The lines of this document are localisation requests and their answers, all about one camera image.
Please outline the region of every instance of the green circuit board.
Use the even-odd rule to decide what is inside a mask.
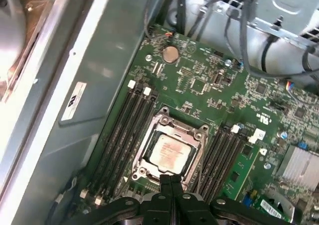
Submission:
[[[260,196],[264,189],[274,188],[293,203],[300,198],[307,202],[305,222],[317,200],[306,188],[289,186],[282,189],[276,171],[287,148],[296,146],[300,141],[307,143],[307,149],[318,152],[319,107],[296,102],[287,93],[285,83],[255,78],[247,74],[234,58],[207,45],[177,33],[173,38],[160,36],[166,32],[167,29],[156,25],[154,34],[157,39],[142,42],[93,152],[87,173],[92,174],[96,169],[106,138],[124,102],[127,85],[134,80],[159,93],[154,113],[167,106],[170,116],[183,123],[193,127],[209,125],[209,141],[213,140],[223,122],[241,124],[248,131],[248,136],[252,136],[256,129],[265,131],[262,140],[255,144],[247,142],[249,151],[241,151],[237,155],[222,194],[243,201],[248,191],[256,190],[257,196]],[[162,58],[161,52],[167,45],[176,46],[179,50],[179,59],[173,64],[165,63]],[[147,55],[151,55],[151,59],[146,59]],[[317,100],[314,95],[302,90],[295,89],[294,92],[308,103]],[[287,132],[287,139],[278,137],[282,131]],[[130,181],[133,158],[134,155],[124,171],[121,187],[123,183],[127,186],[121,192],[123,196],[141,200],[144,194],[159,188],[146,179]]]

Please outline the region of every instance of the wire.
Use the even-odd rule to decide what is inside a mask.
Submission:
[[[213,4],[215,4],[216,2],[219,2],[219,1],[221,1],[221,0],[211,0],[206,5],[204,5],[203,9],[201,9],[201,11],[199,12],[199,14],[197,16],[194,25],[189,30],[189,32],[187,34],[188,37],[192,37],[194,35],[194,33],[196,32],[200,22],[204,18],[204,15],[206,14],[207,9],[209,7],[211,7]]]
[[[234,57],[236,57],[236,59],[238,61],[240,61],[241,59],[240,58],[237,58],[238,56],[235,54],[234,52],[234,49],[233,47],[231,46],[230,44],[230,41],[229,41],[229,38],[228,38],[228,29],[230,27],[230,23],[231,23],[231,17],[228,16],[228,19],[227,19],[227,22],[226,22],[226,25],[225,25],[225,30],[224,30],[224,39],[225,39],[225,42],[226,42],[226,45],[227,45],[227,48],[229,49],[229,51],[232,53],[232,55]]]
[[[151,39],[152,36],[149,33],[149,7],[151,6],[151,2],[152,0],[147,0],[146,1],[146,6],[145,6],[145,10],[144,10],[144,32],[145,35],[148,39]]]
[[[268,53],[268,50],[270,48],[270,46],[275,43],[277,40],[279,39],[279,37],[271,34],[268,38],[267,38],[267,43],[266,43],[266,46],[263,50],[263,53],[261,55],[261,69],[262,71],[264,72],[267,72],[267,68],[266,68],[266,56],[267,56],[267,53]]]
[[[274,79],[274,78],[290,78],[293,76],[309,76],[312,74],[315,74],[319,72],[319,69],[315,69],[312,71],[305,71],[302,73],[295,73],[295,74],[268,74],[263,71],[255,71],[251,65],[249,64],[249,58],[248,58],[248,51],[247,51],[247,27],[248,27],[248,16],[250,11],[250,5],[252,0],[243,0],[243,7],[242,7],[242,15],[240,18],[240,34],[239,34],[239,40],[240,40],[240,52],[243,58],[244,67],[247,70],[248,73],[250,73],[253,76],[256,77],[262,77],[266,79]]]
[[[317,105],[317,100],[314,103],[308,103],[305,101],[302,101],[301,99],[299,99],[295,94],[293,94],[292,92],[292,88],[294,87],[294,83],[288,81],[286,84],[286,90],[288,92],[288,94],[297,102],[297,103],[302,103],[304,105]]]

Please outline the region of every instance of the label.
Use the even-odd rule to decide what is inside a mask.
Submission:
[[[277,217],[281,219],[281,214],[277,212],[269,203],[267,203],[265,200],[262,200],[260,203],[260,206],[266,210],[267,213],[269,213],[271,216]]]
[[[75,88],[72,92],[72,95],[69,99],[69,102],[66,106],[66,109],[62,115],[61,121],[63,120],[70,120],[73,118],[73,115],[78,107],[80,99],[83,95],[84,89],[86,87],[86,83],[77,82]]]

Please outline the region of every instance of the blue component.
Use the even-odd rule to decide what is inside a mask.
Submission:
[[[250,208],[251,205],[253,204],[253,202],[254,202],[254,201],[250,198],[250,196],[249,196],[248,194],[244,197],[243,204],[244,204],[246,207]]]
[[[239,64],[238,64],[238,68],[239,69],[242,69],[244,67],[244,62],[243,61],[240,61]]]
[[[305,142],[299,142],[298,147],[306,150],[308,148],[308,144],[306,144]]]

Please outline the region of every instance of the ram slot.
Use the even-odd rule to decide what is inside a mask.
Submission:
[[[119,132],[119,136],[116,136],[114,140],[111,140],[111,146],[114,148],[109,156],[109,160],[107,162],[107,166],[105,167],[105,170],[103,172],[101,182],[100,182],[100,189],[98,190],[98,193],[104,192],[105,184],[108,182],[110,175],[112,171],[114,170],[114,165],[116,164],[116,161],[120,158],[120,154],[124,151],[125,146],[123,146],[123,142],[126,141],[126,138],[128,137],[134,122],[139,116],[139,113],[141,112],[141,108],[146,103],[146,99],[142,96],[138,97],[138,100],[134,105],[132,105],[132,109],[129,114],[126,114],[126,120],[124,124],[121,127],[121,130]]]
[[[229,170],[244,145],[245,136],[230,132],[230,127],[221,126],[209,147],[203,163],[199,194],[206,202],[210,202],[220,192]],[[198,176],[192,192],[197,191]]]
[[[123,176],[123,172],[126,168],[127,161],[132,155],[134,148],[137,146],[141,128],[145,124],[148,124],[148,121],[150,121],[150,119],[153,116],[153,110],[155,109],[155,101],[157,97],[158,93],[156,91],[153,91],[153,93],[150,95],[147,101],[147,104],[143,107],[141,113],[139,114],[140,116],[137,122],[134,123],[134,128],[132,129],[131,135],[127,138],[127,142],[124,142],[126,149],[124,153],[120,156],[120,159],[117,161],[117,164],[115,165],[115,170],[113,170],[113,173],[110,176],[110,178],[112,179],[108,187],[108,194],[110,196],[114,195],[115,188],[119,184]]]
[[[112,152],[115,149],[115,147],[112,146],[114,144],[114,143],[112,143],[112,141],[115,141],[118,138],[118,136],[120,135],[120,131],[123,128],[123,126],[125,125],[125,121],[128,119],[127,115],[130,114],[130,112],[133,108],[133,105],[138,100],[139,94],[141,93],[142,89],[143,89],[143,86],[140,84],[137,84],[135,89],[131,89],[126,94],[125,100],[122,104],[122,107],[120,109],[120,112],[119,112],[118,118],[115,122],[115,125],[113,126],[113,129],[112,129],[111,133],[109,134],[108,138],[106,138],[104,151],[101,155],[100,162],[99,162],[97,169],[93,175],[93,179],[91,180],[91,184],[89,187],[89,190],[91,192],[95,192],[100,185],[103,172],[107,166],[107,163],[110,159]]]
[[[202,167],[203,172],[202,172],[200,184],[205,183],[206,180],[208,179],[207,176],[208,176],[209,168],[212,166],[213,159],[214,159],[214,157],[216,157],[216,155],[218,155],[220,153],[220,150],[222,149],[222,147],[220,145],[218,145],[218,143],[216,141],[221,142],[224,137],[225,137],[225,134],[222,133],[221,129],[219,129],[215,135],[213,142],[209,146],[209,150],[205,154],[204,163],[203,163],[203,167]],[[193,193],[197,192],[198,180],[199,180],[199,176],[196,177],[195,182],[194,182],[194,186],[191,190],[191,192],[193,192]]]
[[[233,146],[228,151],[227,159],[225,159],[223,166],[213,175],[216,178],[215,181],[209,186],[209,190],[204,195],[204,199],[206,201],[211,201],[214,197],[218,196],[220,193],[222,186],[227,179],[228,173],[230,169],[233,167],[235,163],[235,159],[240,152],[240,149],[243,146],[243,141],[239,138],[235,138],[235,142]]]

